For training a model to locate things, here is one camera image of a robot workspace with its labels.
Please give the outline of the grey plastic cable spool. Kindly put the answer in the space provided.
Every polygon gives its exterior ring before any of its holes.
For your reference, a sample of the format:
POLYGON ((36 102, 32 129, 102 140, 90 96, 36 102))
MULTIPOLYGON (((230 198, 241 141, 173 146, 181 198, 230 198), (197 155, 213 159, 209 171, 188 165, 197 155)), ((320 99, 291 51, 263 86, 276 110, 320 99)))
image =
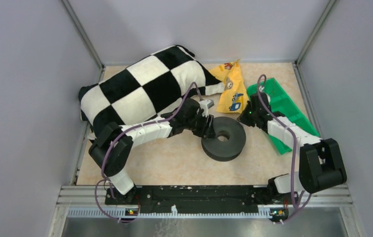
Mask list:
POLYGON ((220 162, 237 158, 246 144, 243 126, 233 118, 217 117, 214 119, 214 131, 215 138, 201 140, 205 154, 220 162))

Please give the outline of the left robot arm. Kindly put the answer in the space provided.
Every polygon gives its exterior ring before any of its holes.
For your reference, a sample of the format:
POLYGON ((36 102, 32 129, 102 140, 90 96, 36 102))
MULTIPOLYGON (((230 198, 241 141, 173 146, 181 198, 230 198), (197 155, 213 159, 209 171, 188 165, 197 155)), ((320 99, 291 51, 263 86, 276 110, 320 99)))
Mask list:
POLYGON ((170 138, 190 130, 193 135, 209 139, 215 138, 214 116, 209 113, 214 102, 211 99, 184 100, 171 113, 133 125, 109 123, 89 149, 90 156, 101 168, 105 179, 117 190, 116 196, 123 204, 135 199, 135 184, 125 170, 125 165, 133 148, 154 141, 170 138))

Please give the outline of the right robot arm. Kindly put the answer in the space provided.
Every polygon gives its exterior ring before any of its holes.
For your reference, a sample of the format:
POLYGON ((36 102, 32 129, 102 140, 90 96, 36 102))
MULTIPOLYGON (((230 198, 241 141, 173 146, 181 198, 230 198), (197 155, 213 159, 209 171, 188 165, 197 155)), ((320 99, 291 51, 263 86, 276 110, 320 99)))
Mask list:
POLYGON ((266 93, 257 92, 250 97, 238 121, 257 127, 292 149, 292 171, 269 180, 266 196, 272 203, 280 203, 293 191, 310 194, 323 191, 347 181, 338 142, 312 135, 283 113, 272 112, 266 93))

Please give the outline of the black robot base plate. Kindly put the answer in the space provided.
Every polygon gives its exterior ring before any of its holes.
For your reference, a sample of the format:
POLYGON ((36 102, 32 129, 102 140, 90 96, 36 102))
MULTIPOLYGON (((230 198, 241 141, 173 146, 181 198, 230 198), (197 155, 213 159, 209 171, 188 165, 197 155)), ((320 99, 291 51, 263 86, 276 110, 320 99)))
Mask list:
POLYGON ((135 186, 127 194, 107 190, 106 205, 134 205, 142 214, 168 213, 175 207, 180 214, 257 213, 259 206, 291 204, 289 193, 272 187, 252 185, 135 186))

